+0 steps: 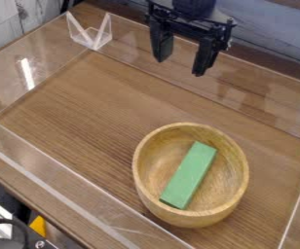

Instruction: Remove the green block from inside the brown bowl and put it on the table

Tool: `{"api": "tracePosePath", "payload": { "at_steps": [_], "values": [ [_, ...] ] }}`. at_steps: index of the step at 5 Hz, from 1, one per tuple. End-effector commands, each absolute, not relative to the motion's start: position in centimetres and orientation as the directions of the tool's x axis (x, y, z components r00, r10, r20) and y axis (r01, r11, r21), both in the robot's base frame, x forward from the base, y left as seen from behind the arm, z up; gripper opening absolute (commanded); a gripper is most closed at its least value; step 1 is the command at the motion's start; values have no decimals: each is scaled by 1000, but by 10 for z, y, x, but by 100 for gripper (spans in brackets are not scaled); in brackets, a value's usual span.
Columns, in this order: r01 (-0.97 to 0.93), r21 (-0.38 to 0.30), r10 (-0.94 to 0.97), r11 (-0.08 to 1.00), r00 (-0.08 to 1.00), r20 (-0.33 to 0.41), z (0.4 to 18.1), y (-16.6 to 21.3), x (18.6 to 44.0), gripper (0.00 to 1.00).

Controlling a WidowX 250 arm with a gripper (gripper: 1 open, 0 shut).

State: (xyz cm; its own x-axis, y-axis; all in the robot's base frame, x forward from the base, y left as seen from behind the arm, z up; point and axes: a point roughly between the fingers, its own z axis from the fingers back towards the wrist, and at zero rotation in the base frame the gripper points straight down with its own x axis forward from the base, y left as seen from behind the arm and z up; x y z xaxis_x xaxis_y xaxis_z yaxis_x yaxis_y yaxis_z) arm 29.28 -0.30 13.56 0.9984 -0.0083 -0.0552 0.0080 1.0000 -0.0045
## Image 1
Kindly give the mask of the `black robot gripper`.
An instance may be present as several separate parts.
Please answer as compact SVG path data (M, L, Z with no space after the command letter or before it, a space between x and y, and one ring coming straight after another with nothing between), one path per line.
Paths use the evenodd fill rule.
M200 77L230 45L236 22L216 8L216 0L146 0L152 55L163 62L174 50L174 34L199 40L191 73Z

